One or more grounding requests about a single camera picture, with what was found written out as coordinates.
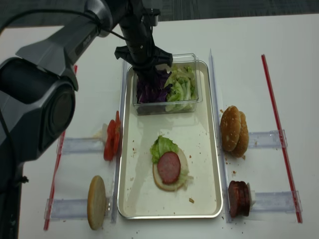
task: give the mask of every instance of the tomato slice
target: tomato slice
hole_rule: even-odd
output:
[[[108,133],[108,138],[111,138],[111,139],[114,138],[114,134],[115,134],[115,121],[114,121],[113,119],[112,119],[112,120],[110,121],[110,123],[109,123],[107,133]]]
[[[120,127],[121,127],[121,121],[120,121],[119,111],[116,111],[115,132],[120,132]]]
[[[121,127],[121,121],[119,116],[119,111],[116,111],[116,117],[115,117],[115,135],[114,135],[114,147],[113,147],[113,153],[116,154],[119,148],[119,142],[120,142],[120,127]]]
[[[114,136],[114,146],[113,146],[113,153],[116,154],[119,148],[119,141],[120,141],[120,133],[115,133]]]
[[[108,137],[105,143],[104,154],[103,154],[105,161],[112,161],[114,156],[113,148],[114,148],[114,139]]]

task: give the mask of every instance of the salami slice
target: salami slice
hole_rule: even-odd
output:
[[[180,161],[178,155],[174,152],[163,154],[158,162],[158,171],[164,184],[176,182],[180,174]]]
[[[249,198],[249,189],[246,183],[244,183],[244,193],[245,193],[245,206],[242,210],[242,215],[249,216],[249,210],[250,210],[250,198]]]
[[[240,195],[237,182],[230,182],[228,187],[228,196],[230,204],[230,216],[231,218],[235,218],[239,214],[240,210]]]
[[[246,185],[245,182],[236,182],[238,184],[239,188],[239,210],[238,210],[238,215],[243,214],[243,210],[246,207],[246,201],[245,201],[245,192],[244,192],[244,187]]]

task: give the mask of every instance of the red stick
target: red stick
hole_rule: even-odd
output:
[[[269,75],[269,71],[268,71],[268,66],[267,66],[265,55],[262,55],[261,59],[263,61],[263,65],[264,65],[264,70],[265,70],[268,90],[269,90],[269,94],[270,94],[271,103],[273,105],[273,110],[274,110],[274,115],[275,115],[275,119],[276,119],[277,129],[278,129],[279,132],[281,132],[283,129],[281,127],[281,123],[280,123],[280,119],[279,119],[279,114],[278,114],[278,110],[277,110],[275,95],[274,95],[273,87],[272,87],[272,84],[271,84],[270,75]],[[285,159],[285,165],[286,165],[286,170],[287,170],[290,190],[292,192],[295,192],[296,188],[295,188],[295,183],[294,183],[294,179],[293,179],[293,173],[292,173],[291,168],[290,168],[287,148],[286,147],[282,147],[282,150],[283,150],[283,155],[284,155],[284,159]],[[302,215],[301,215],[301,211],[300,211],[300,208],[299,208],[299,204],[298,204],[296,195],[295,195],[295,193],[292,193],[292,195],[293,195],[293,198],[294,198],[294,203],[295,203],[295,208],[296,208],[297,221],[298,221],[298,223],[303,223],[303,218],[302,218]]]
[[[60,137],[60,142],[58,145],[58,152],[56,155],[56,161],[55,161],[55,167],[54,167],[53,179],[52,179],[51,191],[50,191],[50,197],[49,197],[49,199],[51,199],[51,200],[53,200],[53,198],[54,198],[54,180],[55,180],[55,174],[56,174],[56,171],[58,170],[60,159],[61,159],[64,137],[65,137],[65,131],[62,133],[62,135]],[[49,217],[51,214],[51,207],[52,207],[52,204],[49,204],[49,207],[48,207],[48,211],[49,211],[48,216]],[[49,223],[50,223],[50,219],[45,219],[43,230],[47,231],[49,229]]]

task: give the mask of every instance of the plastic container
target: plastic container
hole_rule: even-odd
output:
[[[173,66],[178,68],[190,66],[193,69],[195,77],[195,99],[176,102],[159,102],[159,103],[144,103],[139,104],[137,99],[137,83],[138,77],[134,74],[133,77],[133,106],[138,115],[155,115],[168,113],[193,112],[196,110],[196,105],[202,100],[200,87],[200,74],[198,70],[198,59],[194,54],[173,55]],[[168,65],[158,65],[157,69],[166,69],[168,72],[171,68]]]

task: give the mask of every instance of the shredded lettuce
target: shredded lettuce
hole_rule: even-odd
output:
[[[196,99],[196,81],[193,70],[190,66],[177,68],[173,66],[171,75],[166,81],[164,87],[172,85],[170,92],[166,96],[167,102],[188,101]],[[168,105],[166,111],[180,111],[183,109],[191,109],[193,104]]]
[[[178,146],[169,138],[165,138],[160,135],[151,146],[150,152],[152,154],[152,162],[158,163],[160,157],[162,157],[162,155],[166,152],[178,153]]]
[[[178,180],[171,184],[174,187],[174,190],[177,191],[180,185],[183,185],[183,188],[186,190],[188,187],[188,183],[193,180],[194,178],[192,176],[189,176],[188,170],[181,170]]]

